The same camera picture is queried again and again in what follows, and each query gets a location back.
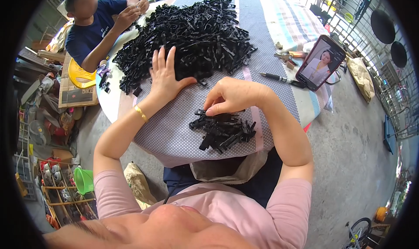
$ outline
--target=cable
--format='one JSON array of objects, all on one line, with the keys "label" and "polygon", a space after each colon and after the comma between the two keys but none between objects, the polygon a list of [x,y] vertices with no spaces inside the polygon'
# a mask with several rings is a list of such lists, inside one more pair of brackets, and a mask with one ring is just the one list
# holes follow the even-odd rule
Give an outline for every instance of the cable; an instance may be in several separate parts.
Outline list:
[{"label": "cable", "polygon": [[167,203],[167,200],[169,200],[169,197],[173,194],[173,192],[176,190],[176,188],[178,187],[179,183],[181,182],[183,176],[181,176],[181,178],[179,179],[178,183],[176,183],[175,188],[173,188],[170,193],[167,195],[166,199],[164,200],[163,204]]}]

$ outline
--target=man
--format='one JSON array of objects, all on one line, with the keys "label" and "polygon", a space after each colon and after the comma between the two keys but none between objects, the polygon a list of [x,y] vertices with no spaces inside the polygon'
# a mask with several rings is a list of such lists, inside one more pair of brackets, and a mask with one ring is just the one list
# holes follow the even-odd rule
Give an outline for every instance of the man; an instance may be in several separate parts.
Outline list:
[{"label": "man", "polygon": [[[67,16],[74,18],[65,43],[67,52],[93,73],[119,35],[148,7],[147,0],[66,0]],[[112,15],[118,15],[115,22]]]}]

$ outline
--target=concrete floor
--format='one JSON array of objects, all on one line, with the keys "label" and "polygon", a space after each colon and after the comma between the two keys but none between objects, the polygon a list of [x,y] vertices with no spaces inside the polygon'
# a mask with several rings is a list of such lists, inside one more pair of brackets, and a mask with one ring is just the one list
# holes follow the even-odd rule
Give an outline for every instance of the concrete floor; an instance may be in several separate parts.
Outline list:
[{"label": "concrete floor", "polygon": [[[347,221],[372,218],[385,206],[395,184],[397,156],[383,143],[384,111],[377,98],[367,104],[347,73],[333,91],[333,113],[322,110],[307,135],[316,164],[306,248],[341,248],[348,241]],[[77,140],[84,168],[93,167],[93,150],[111,123],[99,106],[90,107]],[[152,194],[164,199],[163,166],[135,144],[121,158],[146,175]]]}]

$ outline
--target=woman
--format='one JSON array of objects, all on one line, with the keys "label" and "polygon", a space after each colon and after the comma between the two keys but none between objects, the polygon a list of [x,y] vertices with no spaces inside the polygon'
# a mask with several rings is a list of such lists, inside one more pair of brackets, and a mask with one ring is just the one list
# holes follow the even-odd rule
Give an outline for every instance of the woman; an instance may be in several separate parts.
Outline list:
[{"label": "woman", "polygon": [[154,52],[149,95],[99,139],[93,162],[99,220],[46,234],[56,248],[303,248],[313,179],[310,143],[297,120],[268,87],[223,78],[208,93],[207,115],[257,106],[271,128],[283,164],[266,209],[237,189],[198,183],[142,211],[119,158],[148,119],[194,78],[175,80],[175,47]]},{"label": "woman", "polygon": [[330,74],[329,64],[332,62],[333,53],[330,50],[323,51],[320,59],[312,59],[304,69],[306,76],[313,84],[320,85]]}]

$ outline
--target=man's hand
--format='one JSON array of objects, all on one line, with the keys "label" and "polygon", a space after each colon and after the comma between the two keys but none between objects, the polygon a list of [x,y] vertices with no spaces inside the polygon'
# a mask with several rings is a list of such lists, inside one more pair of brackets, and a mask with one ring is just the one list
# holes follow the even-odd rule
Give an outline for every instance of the man's hand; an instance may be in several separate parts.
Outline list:
[{"label": "man's hand", "polygon": [[138,16],[141,15],[141,8],[135,5],[131,5],[121,11],[118,15],[117,21],[113,26],[113,29],[121,34],[125,31],[135,20],[138,19]]},{"label": "man's hand", "polygon": [[148,0],[140,0],[137,6],[141,9],[141,14],[144,14],[148,10],[150,3]]}]

